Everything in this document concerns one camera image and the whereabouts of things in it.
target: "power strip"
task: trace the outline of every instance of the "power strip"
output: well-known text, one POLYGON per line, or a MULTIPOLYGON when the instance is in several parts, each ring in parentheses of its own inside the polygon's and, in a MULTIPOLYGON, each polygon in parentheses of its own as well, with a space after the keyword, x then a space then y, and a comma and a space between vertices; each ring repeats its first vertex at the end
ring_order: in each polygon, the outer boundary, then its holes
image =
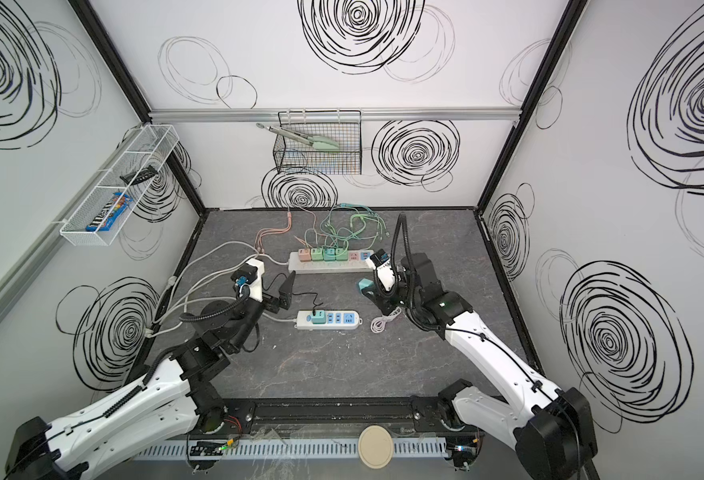
POLYGON ((360 323, 354 310, 299 310, 296 316, 299 330, 354 330, 360 323))
POLYGON ((310 260, 302 262, 298 252, 290 252, 288 270, 299 274, 366 274, 373 269, 366 260, 373 250, 349 250, 347 260, 310 260))

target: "wall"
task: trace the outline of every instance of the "wall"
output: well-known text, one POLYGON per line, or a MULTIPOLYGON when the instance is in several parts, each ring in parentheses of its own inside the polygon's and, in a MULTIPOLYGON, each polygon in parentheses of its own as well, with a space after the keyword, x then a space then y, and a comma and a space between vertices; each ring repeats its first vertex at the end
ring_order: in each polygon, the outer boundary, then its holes
POLYGON ((600 477, 704 478, 704 2, 594 0, 571 43, 485 219, 600 477))
MULTIPOLYGON (((31 35, 39 52, 50 50, 61 79, 60 103, 41 103, 43 93, 32 89, 30 103, 56 116, 46 134, 30 130, 9 140, 0 128, 0 145, 14 147, 0 150, 1 277, 107 159, 136 116, 67 2, 25 2, 22 8, 6 1, 0 12, 13 12, 29 29, 14 34, 31 35), (100 78, 100 100, 79 103, 85 98, 79 92, 93 87, 93 78, 100 78)), ((5 107, 0 102, 0 114, 9 111, 5 107)), ((191 171, 184 150, 179 154, 191 171)), ((163 168, 111 246, 60 240, 64 246, 0 323, 0 478, 20 424, 67 415, 121 384, 196 221, 163 168)))
MULTIPOLYGON (((519 106, 566 3, 385 0, 376 10, 328 0, 107 0, 95 8, 153 109, 300 110, 519 106)), ((548 100, 554 108, 559 98, 548 100)), ((282 167, 274 135, 252 124, 176 127, 211 178, 201 188, 207 206, 284 206, 264 194, 270 185, 291 206, 469 206, 510 122, 366 123, 353 165, 338 156, 315 162, 294 146, 287 152, 306 169, 287 178, 270 172, 282 167)), ((346 135, 326 134, 342 145, 346 135)))

